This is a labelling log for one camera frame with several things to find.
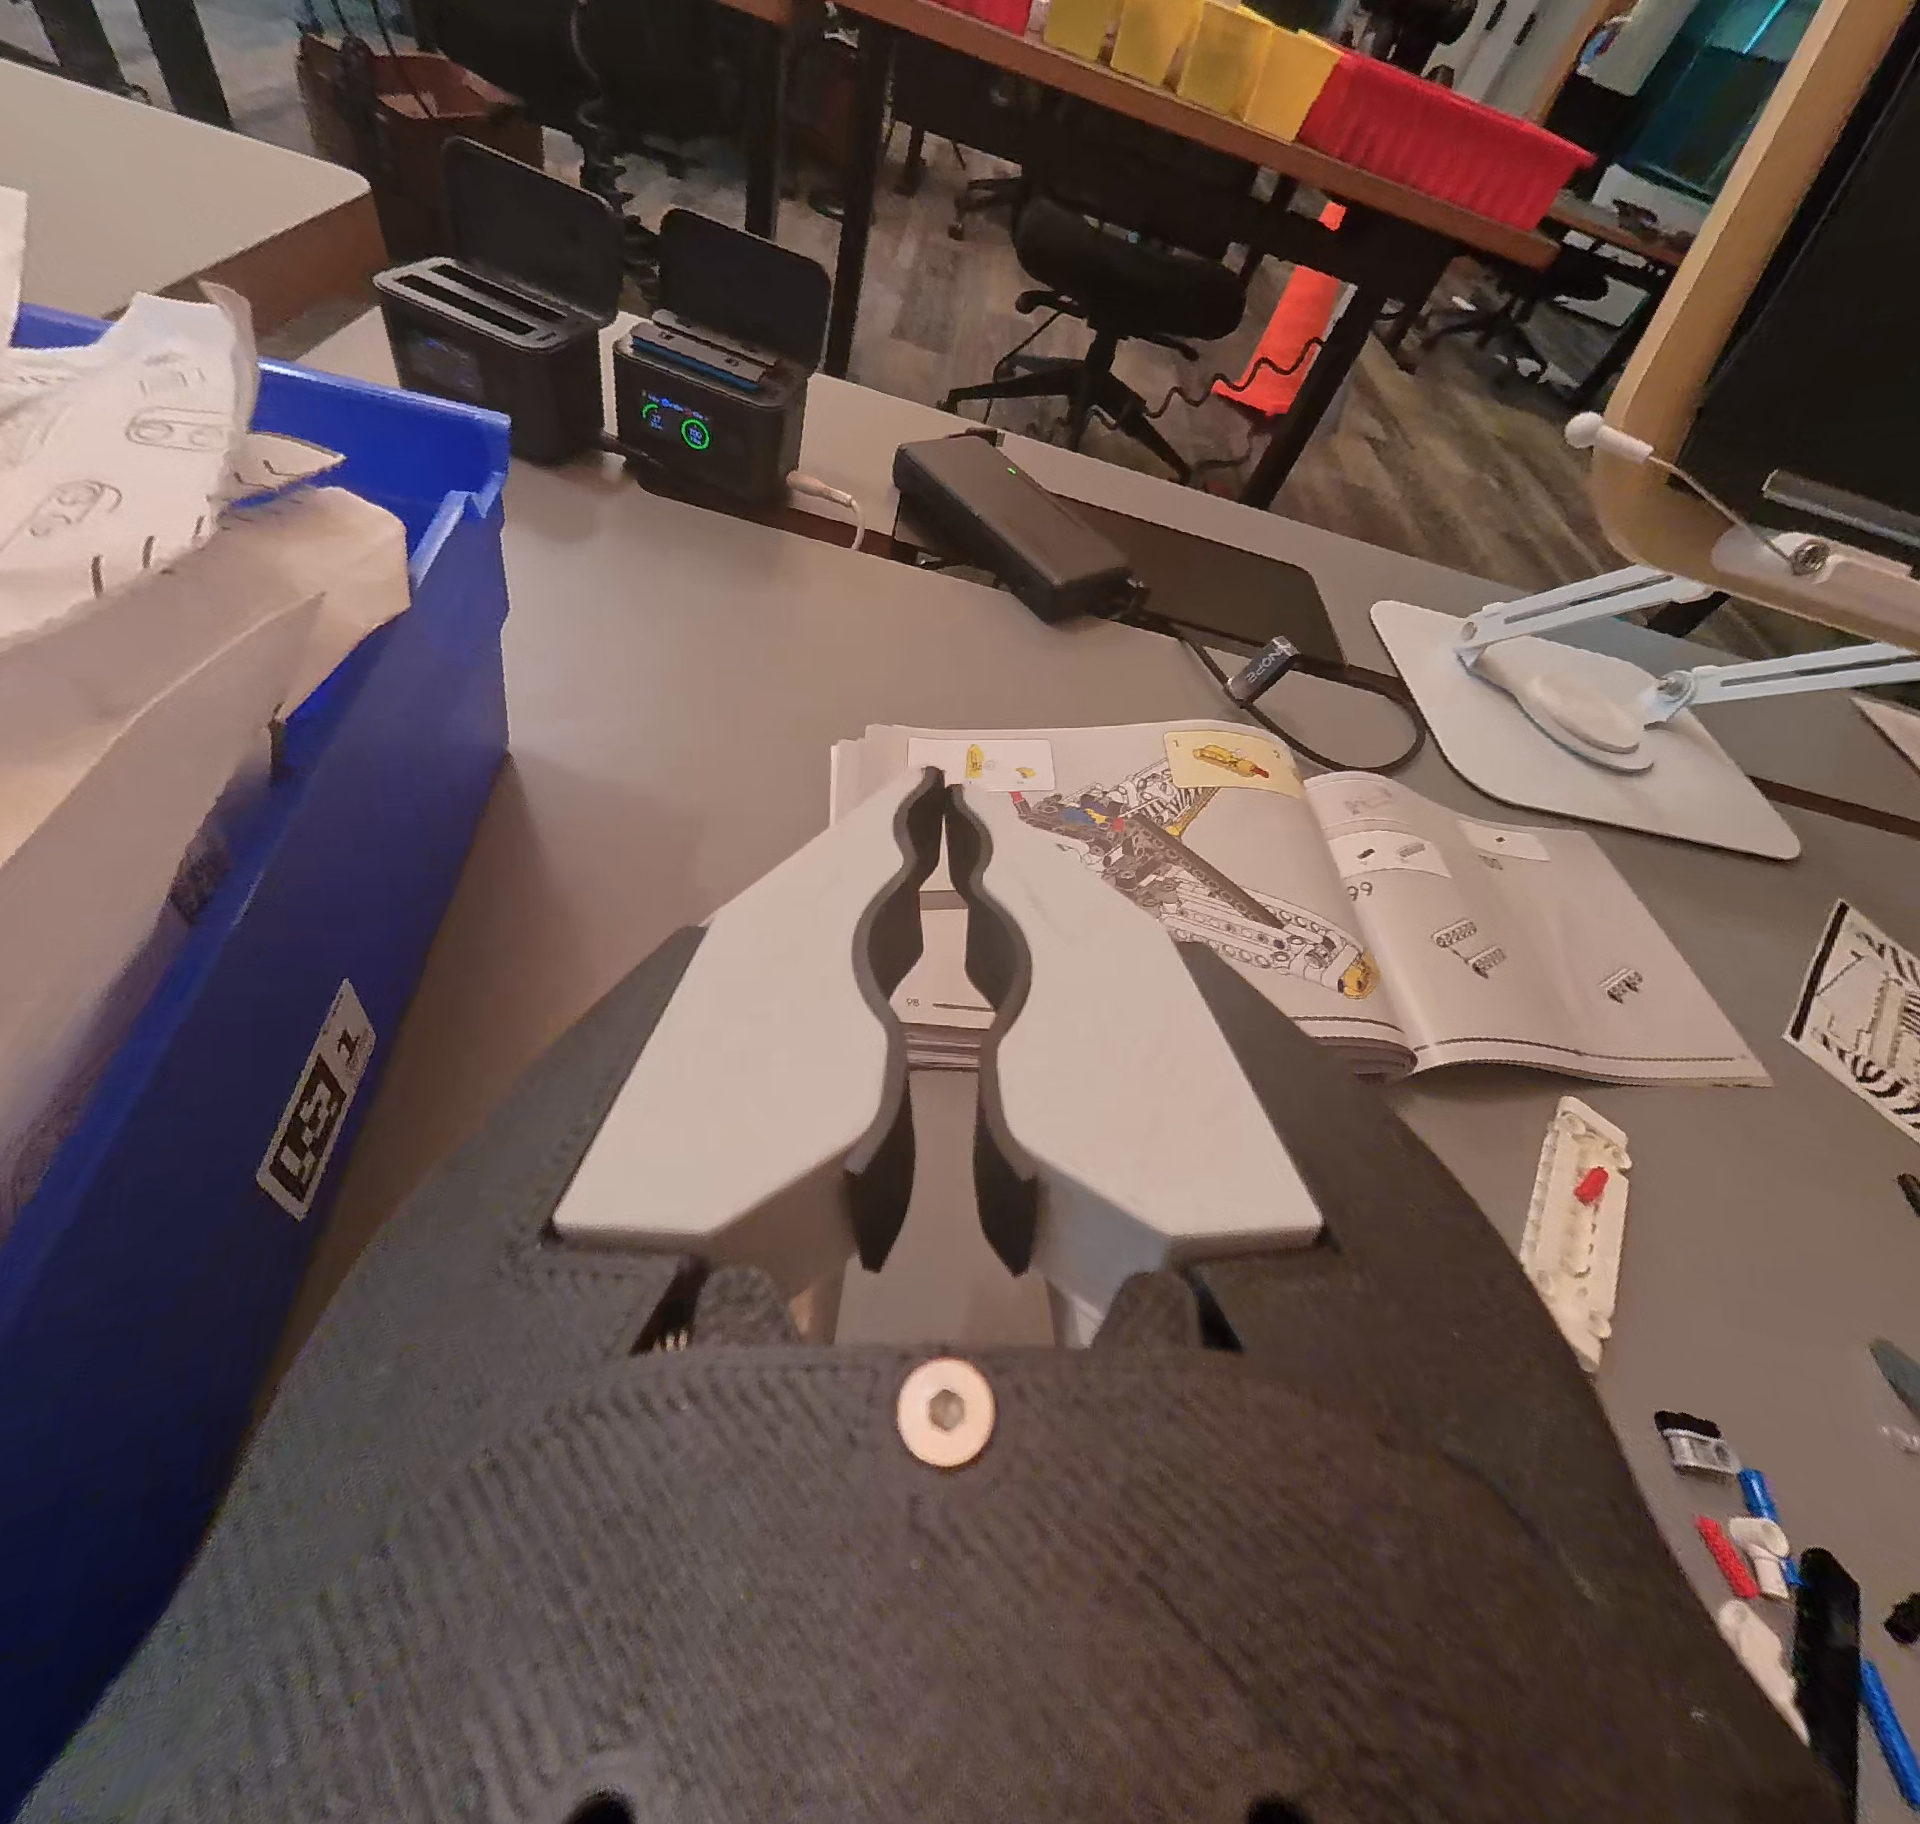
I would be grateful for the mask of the brown bag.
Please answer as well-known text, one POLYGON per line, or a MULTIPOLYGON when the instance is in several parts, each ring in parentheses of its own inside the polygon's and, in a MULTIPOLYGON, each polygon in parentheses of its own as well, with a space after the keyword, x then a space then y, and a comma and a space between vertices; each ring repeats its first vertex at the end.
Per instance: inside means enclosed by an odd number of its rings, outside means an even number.
POLYGON ((446 57, 302 30, 295 82, 317 155, 369 182, 391 264, 451 251, 441 159, 455 139, 545 167, 531 111, 446 57))

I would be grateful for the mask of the blue plastic bin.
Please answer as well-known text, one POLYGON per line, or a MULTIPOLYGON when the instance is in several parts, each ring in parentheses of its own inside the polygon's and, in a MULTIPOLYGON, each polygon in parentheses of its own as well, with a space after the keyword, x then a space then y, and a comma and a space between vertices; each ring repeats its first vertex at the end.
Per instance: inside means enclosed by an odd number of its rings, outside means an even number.
POLYGON ((509 422, 274 359, 257 421, 400 519, 414 601, 294 712, 4 1238, 4 1820, 195 1560, 509 750, 509 422))

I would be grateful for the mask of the zebra sticker sheet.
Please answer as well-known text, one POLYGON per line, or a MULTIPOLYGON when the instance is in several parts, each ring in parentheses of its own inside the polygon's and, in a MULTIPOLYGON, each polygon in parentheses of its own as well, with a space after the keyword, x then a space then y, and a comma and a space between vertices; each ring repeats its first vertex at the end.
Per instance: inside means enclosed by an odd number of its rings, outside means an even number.
POLYGON ((1918 954, 1852 900, 1828 914, 1785 1042, 1918 1140, 1918 954))

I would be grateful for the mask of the orange plastic object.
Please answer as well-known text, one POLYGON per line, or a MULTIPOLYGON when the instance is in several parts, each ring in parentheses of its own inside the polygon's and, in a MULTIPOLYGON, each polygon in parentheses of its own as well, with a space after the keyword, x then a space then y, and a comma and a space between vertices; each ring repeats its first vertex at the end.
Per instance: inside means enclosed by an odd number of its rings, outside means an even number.
POLYGON ((1289 416, 1350 295, 1352 286, 1338 278, 1290 269, 1245 372, 1236 380, 1218 380, 1211 398, 1255 419, 1289 416))

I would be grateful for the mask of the white monitor stand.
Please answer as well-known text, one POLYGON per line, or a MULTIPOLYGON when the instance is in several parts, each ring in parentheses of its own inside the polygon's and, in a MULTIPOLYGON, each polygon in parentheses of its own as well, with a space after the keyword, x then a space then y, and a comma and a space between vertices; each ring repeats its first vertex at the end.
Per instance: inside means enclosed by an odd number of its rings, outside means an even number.
POLYGON ((1371 625, 1448 766, 1489 799, 1790 862, 1801 840, 1697 708, 1916 680, 1916 652, 1859 647, 1650 675, 1573 647, 1579 625, 1709 589, 1628 566, 1450 616, 1398 599, 1371 625))

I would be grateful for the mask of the black power adapter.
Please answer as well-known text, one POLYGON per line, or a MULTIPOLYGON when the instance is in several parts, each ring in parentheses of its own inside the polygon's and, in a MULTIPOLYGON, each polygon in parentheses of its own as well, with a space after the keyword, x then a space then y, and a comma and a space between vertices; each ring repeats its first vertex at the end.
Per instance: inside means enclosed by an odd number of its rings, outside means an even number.
POLYGON ((985 573, 1051 627, 1139 605, 1139 579, 1117 543, 978 433, 900 447, 893 487, 923 553, 985 573))

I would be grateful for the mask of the lego instruction booklet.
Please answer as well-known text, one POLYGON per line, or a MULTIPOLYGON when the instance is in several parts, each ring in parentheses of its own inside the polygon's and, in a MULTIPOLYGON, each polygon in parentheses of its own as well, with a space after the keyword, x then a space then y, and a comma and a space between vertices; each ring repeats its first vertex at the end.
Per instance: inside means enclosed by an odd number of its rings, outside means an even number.
POLYGON ((928 766, 1001 795, 1361 1076, 1514 1066, 1601 1086, 1770 1086, 1579 832, 1472 819, 1378 774, 1305 778, 1274 733, 1195 718, 871 727, 832 748, 829 819, 928 766))

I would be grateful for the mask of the black flat device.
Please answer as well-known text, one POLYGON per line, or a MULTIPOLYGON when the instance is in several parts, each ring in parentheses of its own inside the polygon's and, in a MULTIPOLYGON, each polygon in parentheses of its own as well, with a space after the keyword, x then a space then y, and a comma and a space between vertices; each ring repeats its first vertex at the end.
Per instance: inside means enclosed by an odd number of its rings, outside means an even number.
POLYGON ((1065 494, 1059 499, 1111 540, 1133 574, 1117 622, 1248 659, 1283 638, 1314 669, 1346 664, 1320 587, 1303 566, 1065 494))

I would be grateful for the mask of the white ribbed lego panel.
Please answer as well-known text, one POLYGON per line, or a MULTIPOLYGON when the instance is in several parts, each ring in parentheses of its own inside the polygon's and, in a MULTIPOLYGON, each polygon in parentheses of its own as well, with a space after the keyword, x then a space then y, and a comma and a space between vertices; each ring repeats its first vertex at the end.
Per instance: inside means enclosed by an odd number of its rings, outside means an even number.
POLYGON ((1626 1134, 1589 1103, 1564 1096, 1544 1138, 1519 1266, 1591 1376, 1613 1331, 1628 1180, 1626 1134))

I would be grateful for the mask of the plain white paper bag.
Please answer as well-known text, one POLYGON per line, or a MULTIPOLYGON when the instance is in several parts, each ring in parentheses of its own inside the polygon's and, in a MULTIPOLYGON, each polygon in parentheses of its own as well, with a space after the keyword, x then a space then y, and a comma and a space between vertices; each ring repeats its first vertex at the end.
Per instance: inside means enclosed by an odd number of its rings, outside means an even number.
POLYGON ((4 646, 4 1228, 156 981, 195 836, 410 608, 408 550, 355 494, 287 494, 4 646))

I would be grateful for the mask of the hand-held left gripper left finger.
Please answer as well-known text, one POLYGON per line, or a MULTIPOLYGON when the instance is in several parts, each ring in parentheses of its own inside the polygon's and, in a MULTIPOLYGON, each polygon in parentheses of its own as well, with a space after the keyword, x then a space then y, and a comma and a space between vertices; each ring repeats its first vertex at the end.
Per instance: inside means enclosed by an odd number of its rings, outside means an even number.
POLYGON ((904 773, 643 968, 666 982, 551 1226, 576 1247, 768 1273, 810 1342, 907 1217, 893 992, 922 959, 947 783, 904 773))

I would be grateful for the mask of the wood framed monitor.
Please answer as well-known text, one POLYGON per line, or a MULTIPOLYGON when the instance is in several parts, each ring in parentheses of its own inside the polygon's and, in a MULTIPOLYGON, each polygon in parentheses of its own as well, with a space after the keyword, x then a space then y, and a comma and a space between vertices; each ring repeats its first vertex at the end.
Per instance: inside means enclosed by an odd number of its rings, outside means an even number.
POLYGON ((1605 409, 1628 564, 1916 649, 1916 0, 1824 0, 1605 409))

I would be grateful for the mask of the wooden table with black legs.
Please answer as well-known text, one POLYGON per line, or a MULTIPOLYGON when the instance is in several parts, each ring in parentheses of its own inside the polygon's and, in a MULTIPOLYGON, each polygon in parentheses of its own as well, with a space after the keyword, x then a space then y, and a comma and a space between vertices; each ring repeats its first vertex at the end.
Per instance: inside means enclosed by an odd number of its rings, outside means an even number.
POLYGON ((1070 195, 1114 199, 1130 226, 1180 242, 1245 248, 1355 288, 1300 398, 1239 499, 1271 509, 1376 320, 1419 308, 1454 259, 1476 253, 1544 270, 1556 248, 1296 142, 1180 104, 933 0, 824 0, 856 28, 856 101, 826 373, 844 378, 876 206, 885 118, 1020 166, 1070 195))

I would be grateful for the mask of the black office chair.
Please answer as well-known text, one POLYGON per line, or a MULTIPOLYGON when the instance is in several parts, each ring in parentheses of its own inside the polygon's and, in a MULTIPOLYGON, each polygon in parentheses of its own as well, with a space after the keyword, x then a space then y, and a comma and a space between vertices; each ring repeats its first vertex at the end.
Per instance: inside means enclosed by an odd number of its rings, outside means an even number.
POLYGON ((1096 416, 1141 445, 1190 485, 1194 469, 1160 433, 1146 402, 1117 375, 1117 353, 1146 344, 1195 361, 1200 344, 1233 334, 1248 279, 1229 267, 1233 238, 1220 209, 1254 194, 1259 170, 1187 139, 1151 135, 1143 148, 1111 142, 1070 159, 1064 175, 1025 162, 1011 242, 1028 290, 1015 309, 1088 328, 1073 359, 1004 354, 988 380, 960 386, 938 408, 955 414, 996 400, 1064 400, 1067 445, 1081 449, 1096 416))

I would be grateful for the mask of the black charger case green light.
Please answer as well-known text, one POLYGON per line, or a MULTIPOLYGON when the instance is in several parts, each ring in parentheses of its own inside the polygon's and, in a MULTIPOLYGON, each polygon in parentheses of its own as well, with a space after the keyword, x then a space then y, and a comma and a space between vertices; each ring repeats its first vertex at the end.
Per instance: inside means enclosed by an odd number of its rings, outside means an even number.
POLYGON ((740 507, 781 502, 802 463, 832 278, 698 211, 658 233, 658 300, 610 350, 613 433, 636 465, 740 507))

